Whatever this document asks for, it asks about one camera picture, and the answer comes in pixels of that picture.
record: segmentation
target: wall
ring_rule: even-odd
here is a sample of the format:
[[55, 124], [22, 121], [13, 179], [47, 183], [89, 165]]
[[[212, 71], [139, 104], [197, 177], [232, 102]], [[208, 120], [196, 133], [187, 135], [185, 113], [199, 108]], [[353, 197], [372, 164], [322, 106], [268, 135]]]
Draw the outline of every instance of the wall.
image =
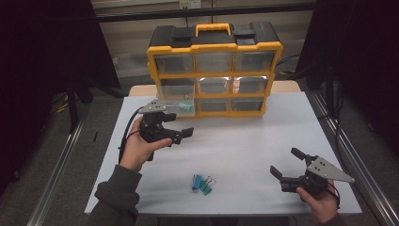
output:
[[[305, 0], [202, 0], [203, 8], [250, 7], [275, 4], [307, 3]], [[173, 0], [92, 0], [97, 14], [148, 12], [179, 9], [179, 1]], [[191, 26], [193, 24], [269, 21], [284, 45], [282, 57], [299, 54], [306, 38], [312, 11], [257, 13], [197, 18], [102, 23], [101, 28], [111, 56], [116, 63], [119, 77], [148, 74], [146, 51], [152, 31], [159, 25]]]

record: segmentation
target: yellow and black storage organizer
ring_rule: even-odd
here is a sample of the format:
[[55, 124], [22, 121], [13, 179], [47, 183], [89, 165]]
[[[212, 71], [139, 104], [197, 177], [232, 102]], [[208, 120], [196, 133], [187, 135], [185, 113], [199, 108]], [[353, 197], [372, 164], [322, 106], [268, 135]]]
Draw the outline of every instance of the yellow and black storage organizer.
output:
[[158, 99], [183, 117], [261, 116], [282, 45], [271, 23], [155, 28], [147, 51]]

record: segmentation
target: transparent drawer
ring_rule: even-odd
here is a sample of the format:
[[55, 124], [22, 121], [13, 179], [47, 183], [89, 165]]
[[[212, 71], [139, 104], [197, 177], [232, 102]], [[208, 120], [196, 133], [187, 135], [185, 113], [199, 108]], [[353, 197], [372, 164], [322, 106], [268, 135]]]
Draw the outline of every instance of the transparent drawer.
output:
[[229, 104], [229, 99], [226, 98], [199, 100], [199, 108], [202, 112], [227, 111], [228, 104]]
[[203, 73], [231, 72], [232, 53], [212, 52], [196, 54], [197, 71]]
[[235, 54], [235, 71], [254, 72], [270, 70], [274, 51], [237, 52]]
[[161, 86], [158, 88], [158, 99], [167, 107], [167, 113], [178, 116], [194, 116], [195, 91], [192, 86]]
[[193, 72], [193, 56], [191, 54], [155, 56], [155, 62], [159, 73]]
[[264, 93], [267, 76], [234, 77], [233, 93]]
[[231, 98], [231, 110], [233, 111], [260, 111], [263, 98]]
[[206, 77], [199, 78], [199, 93], [216, 94], [230, 92], [230, 77]]

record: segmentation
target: power outlet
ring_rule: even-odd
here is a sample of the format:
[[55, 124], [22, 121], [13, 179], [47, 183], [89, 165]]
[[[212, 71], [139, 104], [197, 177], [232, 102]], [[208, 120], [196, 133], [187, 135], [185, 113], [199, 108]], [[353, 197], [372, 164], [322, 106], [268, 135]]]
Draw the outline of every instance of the power outlet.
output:
[[180, 0], [180, 9], [189, 9], [190, 1], [189, 0]]
[[201, 8], [200, 0], [190, 0], [190, 8]]

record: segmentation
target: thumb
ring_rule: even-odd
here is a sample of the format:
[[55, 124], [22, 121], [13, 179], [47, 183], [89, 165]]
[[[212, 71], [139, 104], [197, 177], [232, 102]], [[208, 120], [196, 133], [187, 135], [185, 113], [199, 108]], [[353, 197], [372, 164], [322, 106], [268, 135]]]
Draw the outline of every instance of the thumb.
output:
[[172, 143], [171, 138], [164, 138], [164, 139], [155, 141], [153, 143], [149, 143], [149, 148], [154, 152], [158, 149], [162, 149], [162, 148], [169, 146], [171, 143]]
[[314, 208], [317, 205], [317, 200], [302, 187], [298, 187], [296, 189], [296, 193], [298, 193], [300, 198], [302, 198], [302, 200], [304, 200], [312, 208]]

